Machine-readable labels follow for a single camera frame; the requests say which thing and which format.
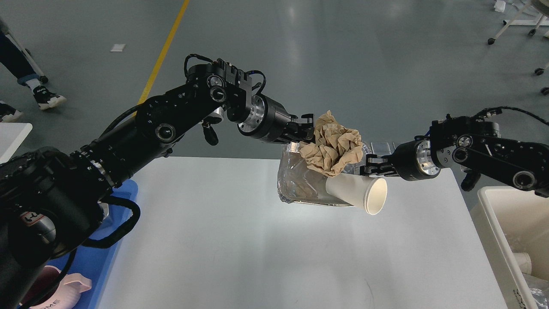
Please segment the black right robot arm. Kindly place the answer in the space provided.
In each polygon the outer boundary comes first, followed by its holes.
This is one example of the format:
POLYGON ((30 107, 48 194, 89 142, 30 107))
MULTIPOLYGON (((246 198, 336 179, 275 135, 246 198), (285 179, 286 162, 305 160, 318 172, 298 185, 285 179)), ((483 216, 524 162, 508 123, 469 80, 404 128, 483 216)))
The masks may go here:
POLYGON ((544 143, 504 139, 498 123, 489 118, 507 108, 484 108, 472 117, 432 121, 425 135, 396 146, 392 153, 369 153, 359 165, 361 176, 398 176, 406 181, 437 177, 458 164, 465 172, 463 191, 471 191, 481 176, 521 191, 549 195, 549 148, 544 143))

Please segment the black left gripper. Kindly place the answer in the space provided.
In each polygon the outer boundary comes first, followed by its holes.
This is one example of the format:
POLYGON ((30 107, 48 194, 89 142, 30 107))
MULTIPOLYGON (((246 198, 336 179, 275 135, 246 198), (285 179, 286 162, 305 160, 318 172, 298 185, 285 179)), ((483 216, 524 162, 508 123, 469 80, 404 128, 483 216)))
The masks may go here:
POLYGON ((289 114, 282 104, 264 96, 252 96, 247 119, 237 124, 239 133, 265 143, 314 143, 314 114, 289 114))

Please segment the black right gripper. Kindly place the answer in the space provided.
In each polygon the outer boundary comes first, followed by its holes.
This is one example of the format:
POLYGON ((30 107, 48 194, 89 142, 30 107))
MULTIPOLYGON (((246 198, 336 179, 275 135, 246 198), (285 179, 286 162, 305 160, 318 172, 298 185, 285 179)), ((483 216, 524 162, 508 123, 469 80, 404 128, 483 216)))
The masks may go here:
POLYGON ((398 174, 406 181, 433 179, 439 173, 440 168, 431 157, 431 143, 427 139, 406 143, 389 155, 367 154, 365 167, 359 168, 361 176, 396 177, 398 174))

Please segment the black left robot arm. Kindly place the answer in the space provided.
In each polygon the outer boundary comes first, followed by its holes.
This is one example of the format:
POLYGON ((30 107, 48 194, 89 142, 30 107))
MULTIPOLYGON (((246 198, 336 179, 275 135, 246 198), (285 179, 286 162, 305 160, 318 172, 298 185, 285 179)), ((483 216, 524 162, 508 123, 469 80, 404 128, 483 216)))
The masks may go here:
POLYGON ((80 151, 43 147, 1 164, 1 307, 28 309, 66 276, 79 246, 110 248, 140 218, 139 206, 112 195, 200 124, 206 141, 223 116, 264 143, 314 142, 314 115, 289 114, 262 92, 266 79, 223 59, 190 54, 184 85, 117 117, 80 151))

